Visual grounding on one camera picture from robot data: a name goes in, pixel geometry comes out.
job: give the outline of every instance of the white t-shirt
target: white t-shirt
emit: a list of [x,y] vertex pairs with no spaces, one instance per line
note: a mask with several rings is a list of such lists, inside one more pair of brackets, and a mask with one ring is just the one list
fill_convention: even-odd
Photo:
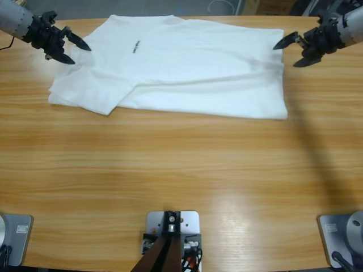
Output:
[[287,117],[281,29],[236,27],[175,16],[112,15],[72,47],[49,102],[101,114],[116,107]]

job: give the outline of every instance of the wood grain surface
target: wood grain surface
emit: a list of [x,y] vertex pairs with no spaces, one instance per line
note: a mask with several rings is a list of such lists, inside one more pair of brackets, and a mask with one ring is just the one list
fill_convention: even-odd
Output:
[[[56,25],[85,36],[104,21]],[[0,47],[10,40],[0,34]],[[19,40],[1,51],[0,210],[35,218],[25,265],[130,271],[147,212],[173,209],[199,212],[205,272],[327,266],[317,216],[363,209],[363,44],[304,69],[292,66],[300,54],[284,51],[289,118],[275,121],[49,105],[62,65]]]

